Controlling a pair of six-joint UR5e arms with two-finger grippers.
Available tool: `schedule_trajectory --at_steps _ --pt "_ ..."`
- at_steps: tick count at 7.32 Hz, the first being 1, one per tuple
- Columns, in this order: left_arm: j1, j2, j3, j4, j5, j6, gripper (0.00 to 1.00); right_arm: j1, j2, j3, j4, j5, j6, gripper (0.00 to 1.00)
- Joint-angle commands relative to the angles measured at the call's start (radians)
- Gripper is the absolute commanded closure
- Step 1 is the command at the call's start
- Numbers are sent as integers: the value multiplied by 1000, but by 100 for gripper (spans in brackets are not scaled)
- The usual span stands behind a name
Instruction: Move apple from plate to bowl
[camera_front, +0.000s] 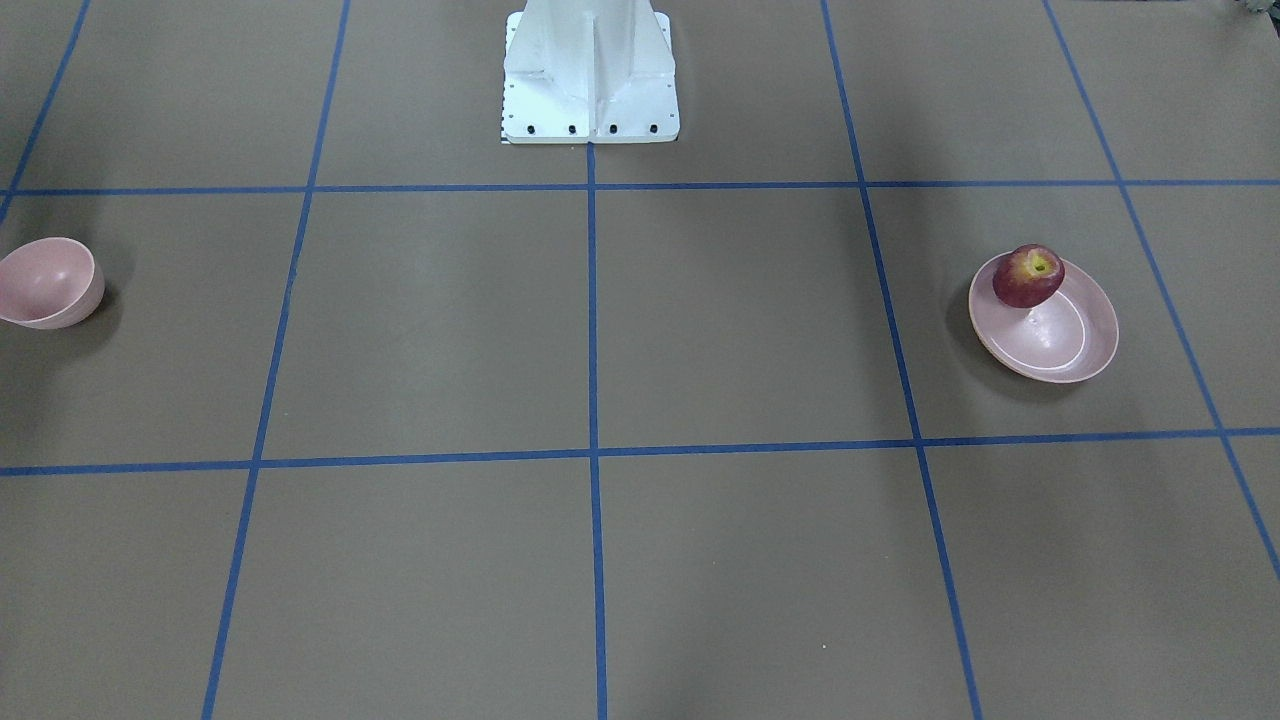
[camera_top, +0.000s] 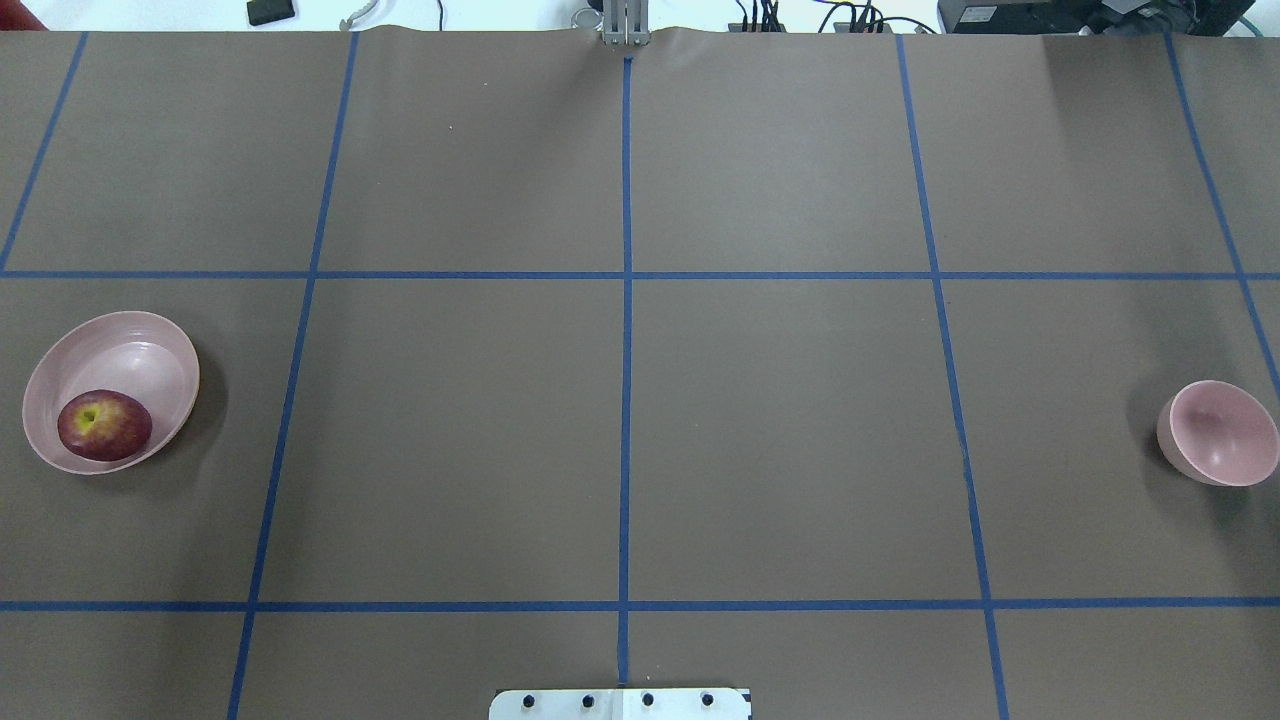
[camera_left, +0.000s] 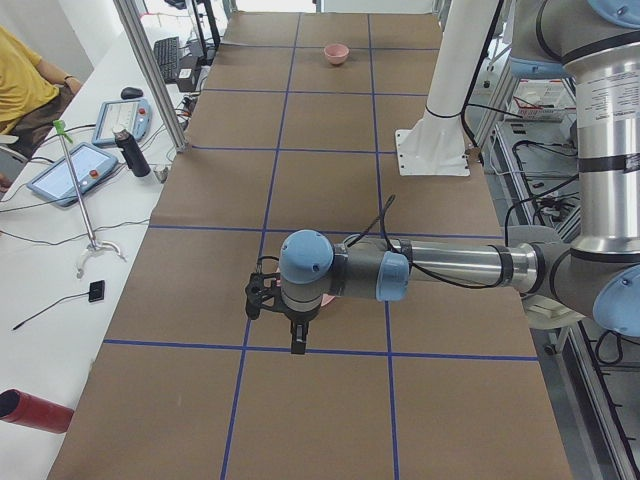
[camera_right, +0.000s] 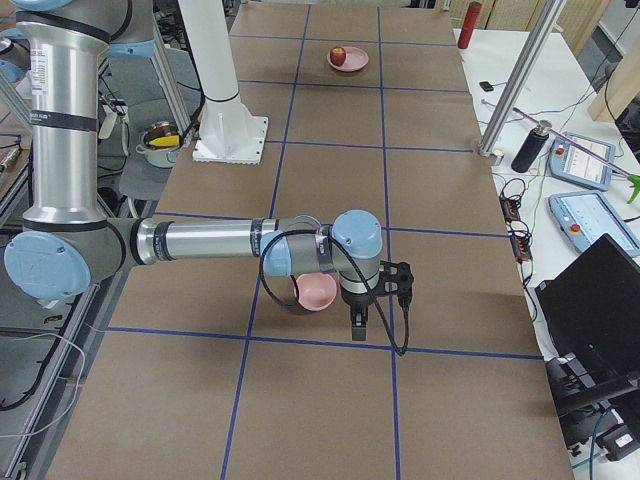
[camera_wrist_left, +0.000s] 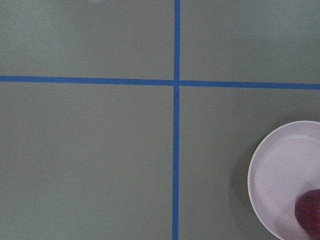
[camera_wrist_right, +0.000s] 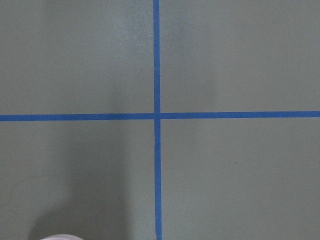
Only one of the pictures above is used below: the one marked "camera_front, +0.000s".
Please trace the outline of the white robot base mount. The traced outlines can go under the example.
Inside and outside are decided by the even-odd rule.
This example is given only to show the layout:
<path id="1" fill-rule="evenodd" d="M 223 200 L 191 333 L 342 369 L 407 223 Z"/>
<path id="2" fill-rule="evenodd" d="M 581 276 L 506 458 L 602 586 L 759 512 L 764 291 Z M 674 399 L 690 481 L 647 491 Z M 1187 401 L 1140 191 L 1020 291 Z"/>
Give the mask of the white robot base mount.
<path id="1" fill-rule="evenodd" d="M 503 142 L 678 138 L 671 19 L 652 3 L 527 1 L 504 31 Z"/>

